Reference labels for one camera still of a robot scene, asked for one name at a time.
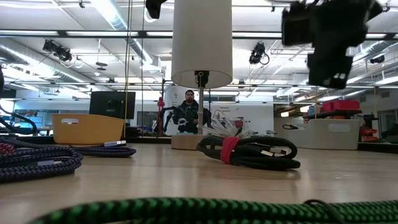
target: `storage bin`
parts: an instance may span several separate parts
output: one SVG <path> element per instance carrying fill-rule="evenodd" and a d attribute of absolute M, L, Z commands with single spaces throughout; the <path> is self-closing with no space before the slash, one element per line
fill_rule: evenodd
<path fill-rule="evenodd" d="M 58 144 L 103 144 L 120 140 L 124 120 L 95 114 L 53 114 L 52 125 Z"/>
<path fill-rule="evenodd" d="M 333 102 L 331 101 L 331 102 L 325 102 L 325 103 L 323 103 L 322 108 L 323 108 L 323 111 L 324 111 L 324 112 L 333 111 Z"/>
<path fill-rule="evenodd" d="M 311 119 L 303 129 L 289 130 L 289 141 L 307 149 L 357 150 L 359 120 Z"/>
<path fill-rule="evenodd" d="M 333 102 L 334 110 L 360 110 L 358 100 L 337 100 Z"/>

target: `red velcro strap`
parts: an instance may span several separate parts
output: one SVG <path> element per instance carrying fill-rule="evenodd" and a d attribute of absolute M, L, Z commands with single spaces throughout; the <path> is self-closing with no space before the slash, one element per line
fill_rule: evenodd
<path fill-rule="evenodd" d="M 238 144 L 238 141 L 239 138 L 236 137 L 230 137 L 224 139 L 223 148 L 221 149 L 221 156 L 220 156 L 221 161 L 223 161 L 226 164 L 230 164 L 229 157 L 231 156 L 232 150 Z"/>

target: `shelf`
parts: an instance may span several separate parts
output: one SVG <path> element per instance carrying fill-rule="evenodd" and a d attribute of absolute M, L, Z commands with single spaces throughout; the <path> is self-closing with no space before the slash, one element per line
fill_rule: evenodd
<path fill-rule="evenodd" d="M 362 113 L 361 110 L 334 110 L 317 114 L 317 118 L 327 118 L 329 116 L 352 116 Z M 303 116 L 303 118 L 314 119 L 315 114 Z"/>

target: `table surface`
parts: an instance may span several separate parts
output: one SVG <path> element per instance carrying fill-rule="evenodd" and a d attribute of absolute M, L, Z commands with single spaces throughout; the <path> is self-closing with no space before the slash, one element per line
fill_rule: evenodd
<path fill-rule="evenodd" d="M 208 197 L 270 203 L 398 199 L 398 155 L 299 149 L 297 171 L 229 166 L 198 151 L 135 144 L 132 158 L 86 157 L 75 174 L 0 185 L 2 224 L 66 206 L 136 197 Z"/>

